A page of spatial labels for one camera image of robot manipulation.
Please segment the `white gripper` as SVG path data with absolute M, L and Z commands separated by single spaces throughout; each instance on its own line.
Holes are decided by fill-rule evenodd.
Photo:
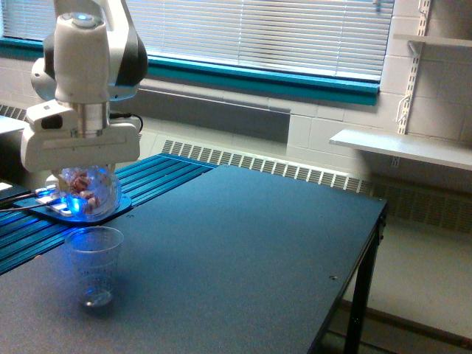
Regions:
M 132 162 L 138 128 L 110 119 L 108 103 L 45 102 L 27 109 L 21 163 L 30 172 Z

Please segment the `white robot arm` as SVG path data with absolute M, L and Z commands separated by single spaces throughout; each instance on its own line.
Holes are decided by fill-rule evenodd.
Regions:
M 132 98 L 148 56 L 125 1 L 55 1 L 31 83 L 43 102 L 27 109 L 21 163 L 30 172 L 136 160 L 139 126 L 110 118 Z

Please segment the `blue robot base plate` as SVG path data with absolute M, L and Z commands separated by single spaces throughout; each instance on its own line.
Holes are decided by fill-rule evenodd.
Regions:
M 25 198 L 13 202 L 13 206 L 28 207 L 30 205 L 40 205 L 36 209 L 29 209 L 32 214 L 40 218 L 66 224 L 69 226 L 95 226 L 108 222 L 132 209 L 131 199 L 127 195 L 122 195 L 119 206 L 110 214 L 102 215 L 98 218 L 78 217 L 73 215 L 67 208 L 65 199 L 55 195 L 46 195 L 43 198 Z

